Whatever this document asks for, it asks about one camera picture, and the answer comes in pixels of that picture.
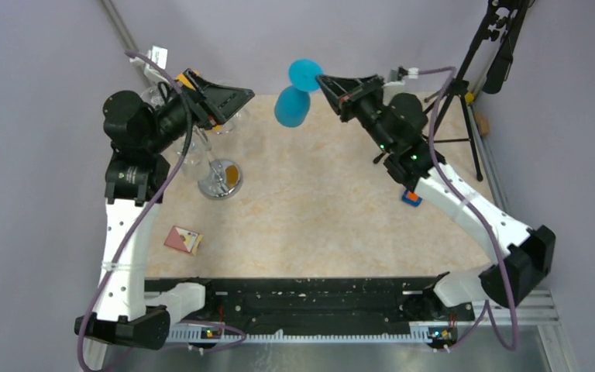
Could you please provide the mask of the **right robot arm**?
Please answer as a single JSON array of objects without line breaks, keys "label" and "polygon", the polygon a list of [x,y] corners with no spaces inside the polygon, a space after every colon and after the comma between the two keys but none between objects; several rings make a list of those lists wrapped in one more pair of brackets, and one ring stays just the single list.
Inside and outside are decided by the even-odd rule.
[{"label": "right robot arm", "polygon": [[315,80],[340,120],[357,120],[383,151],[394,181],[448,215],[490,259],[485,267],[441,275],[423,298],[429,317],[444,319],[471,301],[518,306],[550,273],[555,233],[514,219],[466,183],[425,138],[425,110],[403,81],[326,74]]}]

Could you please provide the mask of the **chrome wine glass rack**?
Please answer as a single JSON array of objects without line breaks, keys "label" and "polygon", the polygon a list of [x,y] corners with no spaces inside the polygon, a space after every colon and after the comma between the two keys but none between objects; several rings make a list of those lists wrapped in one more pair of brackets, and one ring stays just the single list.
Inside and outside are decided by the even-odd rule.
[{"label": "chrome wine glass rack", "polygon": [[199,191],[211,200],[231,198],[240,191],[243,182],[240,166],[214,155],[212,143],[203,129],[195,126],[191,139],[200,155],[199,162],[194,164]]}]

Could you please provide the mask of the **blue plastic wine glass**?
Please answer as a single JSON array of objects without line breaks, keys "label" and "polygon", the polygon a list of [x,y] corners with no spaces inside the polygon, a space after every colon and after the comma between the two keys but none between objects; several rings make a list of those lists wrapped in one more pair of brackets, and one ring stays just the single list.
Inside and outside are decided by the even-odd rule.
[{"label": "blue plastic wine glass", "polygon": [[322,73],[322,67],[312,59],[291,63],[287,70],[290,85],[277,97],[273,111],[282,126],[296,128],[304,122],[311,108],[311,93],[319,89],[316,77]]}]

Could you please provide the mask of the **clear tall wine glass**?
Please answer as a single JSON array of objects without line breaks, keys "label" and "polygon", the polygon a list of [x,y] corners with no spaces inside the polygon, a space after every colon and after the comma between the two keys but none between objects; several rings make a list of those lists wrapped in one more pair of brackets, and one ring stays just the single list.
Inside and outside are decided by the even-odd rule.
[{"label": "clear tall wine glass", "polygon": [[244,107],[236,112],[225,124],[214,126],[211,131],[218,135],[234,132],[237,129],[241,129],[248,121],[249,109]]}]

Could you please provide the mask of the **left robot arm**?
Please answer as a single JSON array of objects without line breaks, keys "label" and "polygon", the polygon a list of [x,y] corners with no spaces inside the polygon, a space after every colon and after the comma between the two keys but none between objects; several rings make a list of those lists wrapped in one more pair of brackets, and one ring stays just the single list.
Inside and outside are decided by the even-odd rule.
[{"label": "left robot arm", "polygon": [[105,172],[107,232],[97,293],[75,322],[80,337],[159,350],[185,316],[204,321],[217,311],[217,299],[201,284],[178,284],[156,298],[145,297],[153,222],[180,169],[163,154],[176,141],[187,142],[196,129],[227,123],[254,92],[208,81],[192,69],[169,90],[162,105],[124,90],[102,107],[112,148]]}]

